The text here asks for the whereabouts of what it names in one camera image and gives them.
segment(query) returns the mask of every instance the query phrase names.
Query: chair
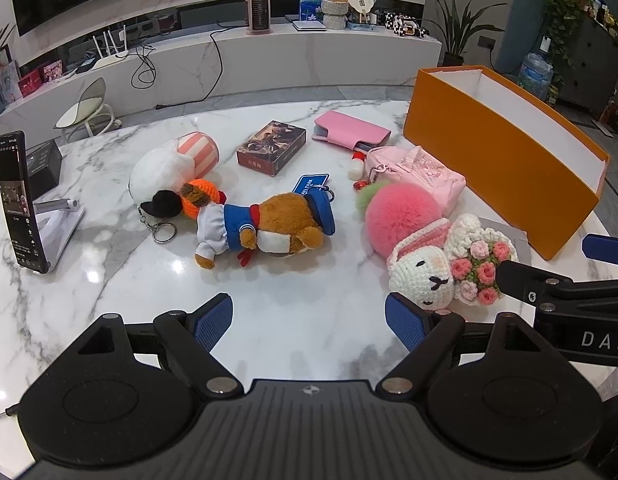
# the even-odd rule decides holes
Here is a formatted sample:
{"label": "chair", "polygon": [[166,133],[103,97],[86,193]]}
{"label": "chair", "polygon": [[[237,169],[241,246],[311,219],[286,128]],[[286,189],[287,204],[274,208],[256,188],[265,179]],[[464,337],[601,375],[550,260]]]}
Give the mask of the chair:
{"label": "chair", "polygon": [[100,131],[100,134],[108,132],[111,126],[115,126],[115,128],[122,126],[122,121],[116,119],[113,115],[111,106],[105,104],[105,92],[106,83],[105,80],[100,77],[89,85],[80,96],[80,100],[69,108],[66,113],[60,117],[58,122],[55,123],[55,128],[62,130],[62,136],[65,142],[69,142],[69,138],[83,124],[89,133],[89,137],[93,137],[94,134],[89,121],[92,121],[96,117],[107,116],[110,118],[108,124]]}

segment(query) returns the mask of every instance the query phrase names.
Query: blue sailor hat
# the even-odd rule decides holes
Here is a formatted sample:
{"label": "blue sailor hat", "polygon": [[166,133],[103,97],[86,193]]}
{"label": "blue sailor hat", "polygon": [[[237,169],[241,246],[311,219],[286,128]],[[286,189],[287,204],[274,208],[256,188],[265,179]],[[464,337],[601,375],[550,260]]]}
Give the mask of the blue sailor hat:
{"label": "blue sailor hat", "polygon": [[315,186],[310,187],[304,195],[309,204],[313,219],[327,236],[331,236],[336,232],[336,221],[333,218],[329,193],[328,189]]}

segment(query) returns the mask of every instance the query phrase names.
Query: pink crocheted rose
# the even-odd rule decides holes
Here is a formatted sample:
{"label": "pink crocheted rose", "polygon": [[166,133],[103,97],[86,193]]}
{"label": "pink crocheted rose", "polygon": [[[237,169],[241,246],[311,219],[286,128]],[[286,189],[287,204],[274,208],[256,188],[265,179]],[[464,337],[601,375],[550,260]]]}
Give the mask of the pink crocheted rose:
{"label": "pink crocheted rose", "polygon": [[504,242],[496,242],[493,244],[493,255],[499,262],[508,260],[510,254],[511,249],[509,249],[509,246]]}
{"label": "pink crocheted rose", "polygon": [[496,266],[491,262],[484,262],[478,267],[478,279],[484,285],[492,285],[496,281]]}
{"label": "pink crocheted rose", "polygon": [[483,288],[480,292],[478,292],[478,301],[482,305],[490,305],[494,303],[498,298],[498,293],[496,289],[490,286],[489,288]]}
{"label": "pink crocheted rose", "polygon": [[478,295],[478,286],[473,282],[462,282],[460,284],[460,295],[465,300],[474,300]]}
{"label": "pink crocheted rose", "polygon": [[477,260],[483,260],[489,256],[489,245],[483,240],[474,242],[471,244],[471,256]]}
{"label": "pink crocheted rose", "polygon": [[471,262],[466,258],[451,262],[451,274],[456,280],[463,280],[471,270]]}

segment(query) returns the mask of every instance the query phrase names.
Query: crocheted flower bouquet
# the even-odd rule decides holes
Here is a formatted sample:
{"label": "crocheted flower bouquet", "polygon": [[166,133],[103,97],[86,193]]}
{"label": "crocheted flower bouquet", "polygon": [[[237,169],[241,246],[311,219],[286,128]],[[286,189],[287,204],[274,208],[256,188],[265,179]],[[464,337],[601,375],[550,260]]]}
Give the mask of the crocheted flower bouquet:
{"label": "crocheted flower bouquet", "polygon": [[502,298],[496,269],[505,260],[518,261],[509,238],[491,228],[483,229],[480,219],[469,213],[460,215],[449,229],[444,252],[454,277],[454,296],[471,306],[490,305]]}

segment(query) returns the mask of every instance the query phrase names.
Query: pink card holder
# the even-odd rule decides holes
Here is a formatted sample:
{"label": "pink card holder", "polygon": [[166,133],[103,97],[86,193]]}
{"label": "pink card holder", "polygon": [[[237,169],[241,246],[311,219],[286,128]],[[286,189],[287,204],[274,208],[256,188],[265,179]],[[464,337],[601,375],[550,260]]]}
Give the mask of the pink card holder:
{"label": "pink card holder", "polygon": [[383,146],[391,135],[391,130],[335,110],[322,114],[314,122],[317,126],[314,140],[324,140],[356,152]]}

